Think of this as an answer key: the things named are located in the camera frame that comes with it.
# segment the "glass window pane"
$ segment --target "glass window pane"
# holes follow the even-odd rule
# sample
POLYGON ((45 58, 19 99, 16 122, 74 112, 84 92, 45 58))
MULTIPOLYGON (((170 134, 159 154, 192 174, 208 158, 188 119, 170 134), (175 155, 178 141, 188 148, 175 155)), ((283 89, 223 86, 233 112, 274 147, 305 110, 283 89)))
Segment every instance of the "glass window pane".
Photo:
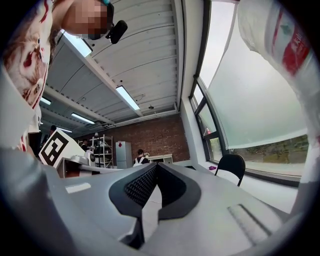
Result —
POLYGON ((209 148, 210 159, 219 162, 222 158, 219 138, 212 138, 207 141, 207 144, 209 148))
POLYGON ((193 100, 195 102, 195 106, 196 108, 198 108, 200 102, 202 101, 202 99, 204 98, 204 95, 202 94, 200 88, 199 88, 199 85, 196 85, 195 86, 195 89, 194 89, 194 93, 193 93, 193 100))
POLYGON ((211 3, 209 35, 200 71, 200 77, 207 88, 224 54, 234 9, 234 3, 221 1, 213 1, 211 3))
POLYGON ((301 176, 308 153, 307 135, 276 143, 230 149, 241 155, 248 169, 275 174, 301 176))
POLYGON ((197 118, 200 124, 201 134, 203 136, 217 131, 214 120, 211 116, 211 113, 207 104, 204 105, 203 109, 200 111, 197 118))
POLYGON ((307 132, 296 94, 267 60, 248 48, 238 18, 208 94, 229 149, 282 142, 307 132))

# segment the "brick wall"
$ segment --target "brick wall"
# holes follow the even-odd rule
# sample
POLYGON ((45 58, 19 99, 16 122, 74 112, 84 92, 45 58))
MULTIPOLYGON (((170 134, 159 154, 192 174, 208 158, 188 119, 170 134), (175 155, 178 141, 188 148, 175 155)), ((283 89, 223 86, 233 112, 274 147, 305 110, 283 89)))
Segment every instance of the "brick wall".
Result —
MULTIPOLYGON (((132 159, 137 157, 137 151, 143 149, 150 156, 172 154, 173 162, 189 160, 189 148, 185 136, 182 119, 179 114, 156 118, 126 126, 106 129, 99 132, 102 135, 113 136, 113 149, 117 141, 131 143, 132 159)), ((92 139, 94 133, 75 138, 75 141, 92 139)), ((113 150, 114 165, 117 165, 116 151, 113 150)))

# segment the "window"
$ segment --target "window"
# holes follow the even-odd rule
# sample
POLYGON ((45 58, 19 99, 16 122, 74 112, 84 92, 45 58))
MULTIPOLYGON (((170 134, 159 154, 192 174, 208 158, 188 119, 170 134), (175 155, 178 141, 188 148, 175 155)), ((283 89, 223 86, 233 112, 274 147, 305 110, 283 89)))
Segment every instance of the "window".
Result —
POLYGON ((230 149, 230 153, 241 155, 248 169, 300 176, 308 147, 308 137, 303 135, 271 144, 230 149))
POLYGON ((210 159, 219 162, 222 158, 219 138, 212 138, 207 141, 210 159))
POLYGON ((243 42, 237 19, 207 93, 230 152, 243 156, 248 169, 302 174, 308 140, 301 106, 279 72, 243 42))
POLYGON ((234 11, 234 3, 222 1, 211 3, 208 40, 200 71, 200 77, 206 88, 209 87, 225 52, 234 11))
POLYGON ((190 102, 192 107, 196 106, 196 109, 194 109, 195 116, 201 132, 207 160, 218 162, 222 158, 222 150, 217 128, 207 99, 198 84, 194 87, 194 94, 190 97, 190 102))
POLYGON ((194 88, 193 97, 191 98, 191 105, 193 108, 193 111, 196 111, 199 107, 200 102, 204 98, 204 95, 202 94, 201 90, 199 89, 199 86, 196 85, 194 88))
POLYGON ((209 1, 190 101, 207 161, 239 154, 248 172, 292 181, 309 143, 288 82, 241 38, 235 4, 209 1))

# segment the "office chair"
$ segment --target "office chair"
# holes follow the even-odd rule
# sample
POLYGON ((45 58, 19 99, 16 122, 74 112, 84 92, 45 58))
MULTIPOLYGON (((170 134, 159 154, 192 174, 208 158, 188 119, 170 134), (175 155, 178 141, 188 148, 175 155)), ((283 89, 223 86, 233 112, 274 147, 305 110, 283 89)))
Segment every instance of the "office chair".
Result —
POLYGON ((240 187, 242 178, 245 175, 246 162, 244 158, 239 154, 226 154, 220 159, 220 162, 214 174, 215 176, 217 176, 219 169, 231 172, 236 175, 239 178, 239 183, 237 186, 240 187))

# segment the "printed shirt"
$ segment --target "printed shirt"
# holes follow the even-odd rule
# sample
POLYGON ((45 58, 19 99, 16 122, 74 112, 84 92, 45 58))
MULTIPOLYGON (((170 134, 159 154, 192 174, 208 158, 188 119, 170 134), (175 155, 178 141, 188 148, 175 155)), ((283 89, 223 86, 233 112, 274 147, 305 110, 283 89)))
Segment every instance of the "printed shirt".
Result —
POLYGON ((13 85, 35 111, 29 129, 17 146, 22 151, 27 151, 28 133, 39 132, 39 101, 48 77, 54 1, 41 0, 34 6, 13 33, 3 53, 3 63, 13 85))

